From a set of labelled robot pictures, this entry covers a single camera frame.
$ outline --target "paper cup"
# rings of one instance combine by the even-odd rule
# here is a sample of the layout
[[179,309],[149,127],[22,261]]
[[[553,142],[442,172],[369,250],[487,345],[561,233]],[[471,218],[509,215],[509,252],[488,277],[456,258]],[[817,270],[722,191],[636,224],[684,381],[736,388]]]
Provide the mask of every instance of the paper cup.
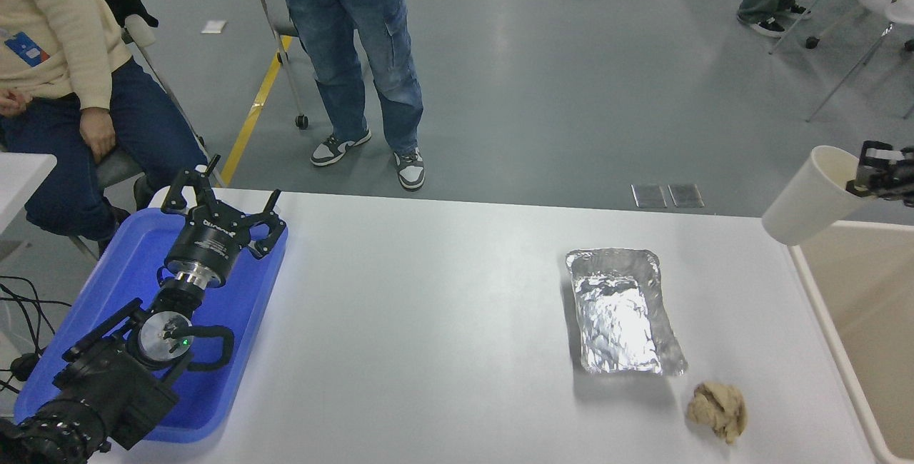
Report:
[[834,146],[816,146],[777,200],[761,216],[771,237],[794,246],[863,207],[875,197],[845,191],[858,158]]

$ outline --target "aluminum foil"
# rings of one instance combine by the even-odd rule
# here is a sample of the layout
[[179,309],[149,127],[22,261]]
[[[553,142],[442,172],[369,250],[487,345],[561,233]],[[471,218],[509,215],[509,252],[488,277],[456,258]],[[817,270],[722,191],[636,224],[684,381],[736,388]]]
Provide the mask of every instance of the aluminum foil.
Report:
[[660,292],[660,260],[647,250],[574,250],[565,258],[588,373],[681,375],[688,369]]

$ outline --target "pocket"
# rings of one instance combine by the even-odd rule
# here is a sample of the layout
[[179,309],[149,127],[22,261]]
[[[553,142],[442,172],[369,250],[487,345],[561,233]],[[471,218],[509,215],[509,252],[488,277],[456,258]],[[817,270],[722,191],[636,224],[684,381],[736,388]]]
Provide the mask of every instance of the pocket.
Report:
[[391,70],[398,69],[409,57],[409,33],[406,29],[406,2],[399,2],[391,16],[384,19],[384,25],[391,40]]

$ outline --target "human hand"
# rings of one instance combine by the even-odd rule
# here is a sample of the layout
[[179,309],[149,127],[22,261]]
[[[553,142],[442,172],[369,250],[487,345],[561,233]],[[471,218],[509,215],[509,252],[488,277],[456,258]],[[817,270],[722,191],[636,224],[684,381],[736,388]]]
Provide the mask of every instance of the human hand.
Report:
[[108,113],[108,110],[101,109],[101,107],[82,109],[82,116],[79,119],[79,135],[92,150],[95,164],[101,162],[101,158],[108,155],[115,145],[114,123],[111,122],[111,114]]
[[19,116],[26,112],[26,107],[31,101],[31,94],[19,93],[14,89],[0,89],[0,116]]

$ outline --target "gray floor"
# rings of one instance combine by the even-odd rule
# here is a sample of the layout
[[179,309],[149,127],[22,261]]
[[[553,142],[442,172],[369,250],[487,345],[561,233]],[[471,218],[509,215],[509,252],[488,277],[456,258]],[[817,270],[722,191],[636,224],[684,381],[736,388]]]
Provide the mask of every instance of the gray floor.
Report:
[[[275,50],[258,0],[144,1],[162,21],[156,68],[209,151],[227,156]],[[856,19],[816,50],[802,47],[855,0],[820,2],[775,55],[773,40],[735,20],[740,0],[407,2],[426,185],[399,187],[373,91],[375,139],[333,167],[308,162],[330,129],[296,42],[291,66],[311,127],[294,128],[278,77],[232,187],[633,210],[631,184],[694,183],[706,207],[667,211],[757,217],[813,146],[914,144],[914,118],[901,119],[914,104],[911,56],[900,50],[914,37],[908,27],[804,121],[885,26],[878,15]],[[200,34],[209,19],[228,21],[225,32]],[[129,192],[111,197],[126,205]],[[878,201],[852,219],[912,224],[914,211]],[[44,298],[75,298],[91,272],[66,239],[23,216],[4,238],[33,246],[0,272],[32,278]]]

